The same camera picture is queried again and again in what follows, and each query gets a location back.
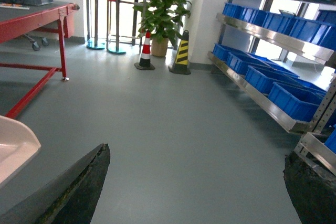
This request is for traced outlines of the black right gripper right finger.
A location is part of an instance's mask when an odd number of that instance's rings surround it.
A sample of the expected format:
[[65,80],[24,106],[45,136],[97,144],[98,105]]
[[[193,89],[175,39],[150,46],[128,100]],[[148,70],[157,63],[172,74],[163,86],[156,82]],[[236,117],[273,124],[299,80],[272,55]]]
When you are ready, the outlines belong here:
[[301,223],[335,223],[335,175],[294,151],[285,157],[283,173]]

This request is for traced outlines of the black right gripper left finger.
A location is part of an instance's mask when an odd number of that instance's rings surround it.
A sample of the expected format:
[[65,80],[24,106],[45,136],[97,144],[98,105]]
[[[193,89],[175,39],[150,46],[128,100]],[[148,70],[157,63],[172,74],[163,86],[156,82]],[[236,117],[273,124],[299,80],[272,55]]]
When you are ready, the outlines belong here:
[[110,164],[100,144],[47,185],[1,215],[1,223],[91,223]]

